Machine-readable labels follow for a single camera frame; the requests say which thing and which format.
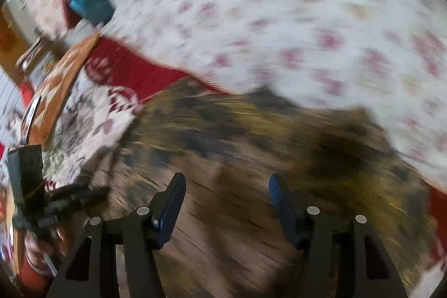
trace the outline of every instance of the round metal pin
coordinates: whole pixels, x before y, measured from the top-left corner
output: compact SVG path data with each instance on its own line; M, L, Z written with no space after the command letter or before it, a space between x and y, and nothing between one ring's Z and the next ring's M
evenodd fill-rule
M147 215L149 213L149 208L147 206L141 206L137 209L137 214L140 216Z
M307 212L310 213L310 215L318 215L320 213L320 209L316 206L309 206Z
M95 216L90 219L90 224L95 226L101 222L101 218L99 216Z
M366 224L366 217L364 217L363 215L357 215L355 217L355 220L359 223L359 224Z

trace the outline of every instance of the blue cloth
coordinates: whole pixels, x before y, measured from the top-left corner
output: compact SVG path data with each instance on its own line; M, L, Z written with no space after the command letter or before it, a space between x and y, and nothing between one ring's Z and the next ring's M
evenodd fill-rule
M68 5L73 11L95 26L100 22L109 22L115 11L109 0L72 0Z

